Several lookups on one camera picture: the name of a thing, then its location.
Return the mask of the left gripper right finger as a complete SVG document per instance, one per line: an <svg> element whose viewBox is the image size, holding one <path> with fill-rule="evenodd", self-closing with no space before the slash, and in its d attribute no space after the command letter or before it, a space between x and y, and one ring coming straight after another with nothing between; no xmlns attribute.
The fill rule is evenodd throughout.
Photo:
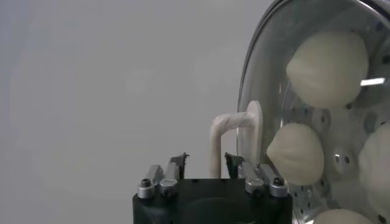
<svg viewBox="0 0 390 224"><path fill-rule="evenodd" d="M284 198L288 195L288 187L284 178L268 164L254 166L242 156L224 155L229 177L244 179L245 191L250 195L261 195L264 192L275 198Z"/></svg>

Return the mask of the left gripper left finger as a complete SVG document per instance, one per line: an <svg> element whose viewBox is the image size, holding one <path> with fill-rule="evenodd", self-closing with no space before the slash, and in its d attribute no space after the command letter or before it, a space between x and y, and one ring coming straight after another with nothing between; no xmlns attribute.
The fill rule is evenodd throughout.
<svg viewBox="0 0 390 224"><path fill-rule="evenodd" d="M151 200L158 193L164 197L173 197L177 193L177 184L185 177L187 153L170 158L167 168L151 165L145 177L140 181L136 196L141 200Z"/></svg>

